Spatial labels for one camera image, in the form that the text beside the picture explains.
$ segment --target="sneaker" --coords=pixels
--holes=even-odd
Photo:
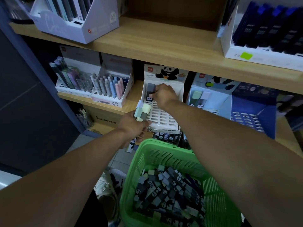
[[[107,171],[104,171],[104,173],[99,178],[97,184],[94,187],[94,191],[97,195],[98,200],[103,196],[110,196],[114,199],[115,201],[114,211],[112,214],[112,220],[108,222],[108,226],[110,227],[118,226],[120,224],[119,201],[116,192],[114,190],[114,187],[112,185],[111,176]]]

